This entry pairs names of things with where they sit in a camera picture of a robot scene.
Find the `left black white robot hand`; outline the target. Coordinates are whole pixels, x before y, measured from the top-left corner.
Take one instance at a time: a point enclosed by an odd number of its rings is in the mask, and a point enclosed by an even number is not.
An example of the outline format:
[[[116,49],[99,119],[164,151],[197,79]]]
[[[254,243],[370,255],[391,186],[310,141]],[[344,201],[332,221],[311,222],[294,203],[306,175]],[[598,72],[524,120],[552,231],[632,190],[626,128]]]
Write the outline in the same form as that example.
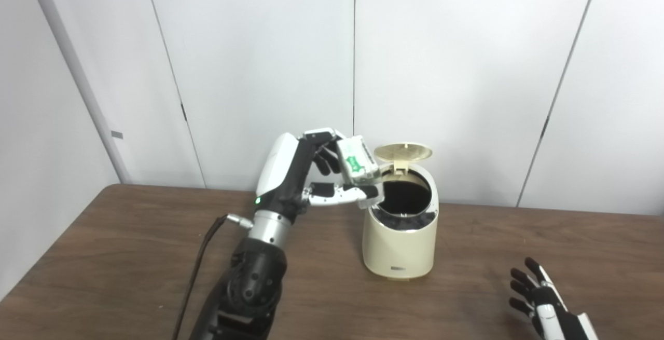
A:
[[[290,222],[311,206],[356,203],[367,209],[384,201],[380,167],[361,135],[339,130],[281,134],[269,153],[256,189],[256,209]]]

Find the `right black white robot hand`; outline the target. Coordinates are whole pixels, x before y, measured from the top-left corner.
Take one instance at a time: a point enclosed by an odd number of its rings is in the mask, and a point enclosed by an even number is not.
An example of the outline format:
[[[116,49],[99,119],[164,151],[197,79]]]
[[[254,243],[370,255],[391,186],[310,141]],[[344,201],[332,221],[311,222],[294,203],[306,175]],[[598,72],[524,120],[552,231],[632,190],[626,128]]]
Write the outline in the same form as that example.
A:
[[[508,304],[531,321],[541,339],[598,339],[590,317],[567,309],[557,286],[544,267],[531,257],[524,258],[531,275],[510,269],[510,288],[519,294]]]

